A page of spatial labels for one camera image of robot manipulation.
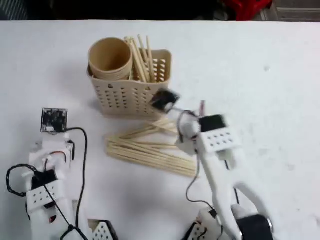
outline white table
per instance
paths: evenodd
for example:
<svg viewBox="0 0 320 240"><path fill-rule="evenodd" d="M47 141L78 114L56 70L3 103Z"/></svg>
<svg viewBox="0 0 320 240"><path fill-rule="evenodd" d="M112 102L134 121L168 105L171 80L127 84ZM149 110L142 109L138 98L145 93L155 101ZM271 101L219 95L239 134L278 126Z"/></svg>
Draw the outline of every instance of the white table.
<svg viewBox="0 0 320 240"><path fill-rule="evenodd" d="M203 205L187 202L190 182L106 156L103 135L136 125L105 119L86 76L98 39L149 35L172 52L172 83L181 107L207 102L234 121L252 167L279 212L281 240L320 236L320 24L278 22L25 21L0 22L1 239L30 239L25 199L9 194L9 167L28 162L42 107L67 108L68 126L83 127L89 147L82 207L111 220L121 240L178 240ZM76 161L69 193L79 197L84 140L72 133ZM204 173L193 198L211 201ZM12 186L23 190L19 174Z"/></svg>

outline chopstick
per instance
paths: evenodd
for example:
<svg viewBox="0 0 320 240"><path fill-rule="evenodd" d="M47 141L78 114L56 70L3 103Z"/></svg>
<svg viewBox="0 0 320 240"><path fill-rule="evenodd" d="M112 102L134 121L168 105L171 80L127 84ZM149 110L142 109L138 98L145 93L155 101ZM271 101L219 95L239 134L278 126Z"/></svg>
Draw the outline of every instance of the chopstick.
<svg viewBox="0 0 320 240"><path fill-rule="evenodd" d="M155 70L154 70L154 61L152 58L152 53L151 53L151 49L150 49L150 43L149 43L149 37L146 36L146 47L148 49L148 64L149 64L149 72L150 72L150 76L151 76L151 82L155 83L156 79L155 79Z"/></svg>

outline plastic basket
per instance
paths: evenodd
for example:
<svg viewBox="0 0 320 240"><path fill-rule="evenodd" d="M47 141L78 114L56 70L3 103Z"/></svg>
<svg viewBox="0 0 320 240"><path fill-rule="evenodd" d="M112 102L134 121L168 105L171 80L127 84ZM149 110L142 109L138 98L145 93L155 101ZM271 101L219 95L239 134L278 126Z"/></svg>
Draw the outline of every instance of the plastic basket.
<svg viewBox="0 0 320 240"><path fill-rule="evenodd" d="M167 88L171 76L171 53L167 50L152 50L156 83L139 80L136 68L132 68L130 80L101 80L87 69L103 115L134 119L158 119L162 116L149 105L149 101L160 88Z"/></svg>

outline wire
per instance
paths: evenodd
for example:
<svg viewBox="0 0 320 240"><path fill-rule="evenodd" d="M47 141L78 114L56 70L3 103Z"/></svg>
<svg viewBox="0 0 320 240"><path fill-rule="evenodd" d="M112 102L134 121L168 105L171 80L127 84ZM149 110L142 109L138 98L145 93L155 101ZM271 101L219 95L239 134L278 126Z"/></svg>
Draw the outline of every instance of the wire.
<svg viewBox="0 0 320 240"><path fill-rule="evenodd" d="M49 155L53 155L53 154L63 154L64 155L64 162L67 163L67 155L64 151L53 151L51 153L49 153ZM47 164L48 164L49 159L46 159L44 162L44 171L47 171Z"/></svg>
<svg viewBox="0 0 320 240"><path fill-rule="evenodd" d="M73 130L80 130L83 132L84 139L85 139L85 145L84 145L84 155L83 155L83 167L82 167L82 187L79 197L79 202L76 207L76 213L75 213L75 227L79 227L79 211L80 211L80 204L82 202L82 198L84 196L85 186L86 186L86 162L87 162L87 151L88 151L88 136L86 131L81 127L71 127L67 128L65 132L73 131Z"/></svg>
<svg viewBox="0 0 320 240"><path fill-rule="evenodd" d="M223 234L224 234L224 226L221 226L221 233L216 240L219 240Z"/></svg>
<svg viewBox="0 0 320 240"><path fill-rule="evenodd" d="M226 169L230 170L227 160L224 160ZM240 205L239 195L236 188L233 189L235 194L236 203Z"/></svg>
<svg viewBox="0 0 320 240"><path fill-rule="evenodd" d="M28 218L30 220L30 215L28 214L28 206L27 206L27 202L25 202L25 212L28 215Z"/></svg>
<svg viewBox="0 0 320 240"><path fill-rule="evenodd" d="M191 186L197 180L197 178L199 176L199 172L200 172L200 160L199 160L198 154L196 156L197 156L197 158L196 158L196 174L195 174L193 180L191 181L191 183L189 184L189 186L186 188L185 197L191 203L204 203L204 204L207 204L211 208L212 211L216 211L207 201L204 201L204 200L191 200L189 198L189 190L190 190Z"/></svg>
<svg viewBox="0 0 320 240"><path fill-rule="evenodd" d="M198 240L200 240L200 238L203 236L203 235L205 235L206 233L208 232L208 228L204 228L204 232L200 235L200 236L198 236Z"/></svg>

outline white robotic arm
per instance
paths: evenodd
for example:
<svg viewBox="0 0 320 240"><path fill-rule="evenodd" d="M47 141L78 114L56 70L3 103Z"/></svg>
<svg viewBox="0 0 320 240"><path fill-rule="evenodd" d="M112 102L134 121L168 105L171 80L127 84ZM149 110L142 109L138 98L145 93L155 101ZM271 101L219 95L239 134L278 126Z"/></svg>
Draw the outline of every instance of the white robotic arm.
<svg viewBox="0 0 320 240"><path fill-rule="evenodd" d="M178 99L178 95L163 89L154 96L151 105L167 113L176 109L174 104ZM222 115L196 116L191 111L178 111L181 115L178 119L179 139L176 145L191 156L197 155L212 191L216 213L208 213L206 209L199 214L199 218L209 224L206 226L208 234L214 230L211 236L219 237L219 228L222 227L229 239L272 240L274 213L269 197L248 166L241 143L226 119ZM234 189L239 189L253 202L258 214L247 216L239 205L232 205ZM194 235L195 238L190 239L197 239L199 233L204 232L199 231Z"/></svg>
<svg viewBox="0 0 320 240"><path fill-rule="evenodd" d="M66 176L75 158L75 143L66 133L82 130L85 137L83 185L78 204L67 194ZM33 240L118 240L107 220L95 220L98 226L89 228L88 219L80 208L84 191L88 138L80 127L67 128L67 110L44 108L41 121L42 139L29 154L28 164L18 164L7 171L6 184L10 193L26 197L26 211L30 219ZM10 187L10 173L16 168L27 168L26 192Z"/></svg>

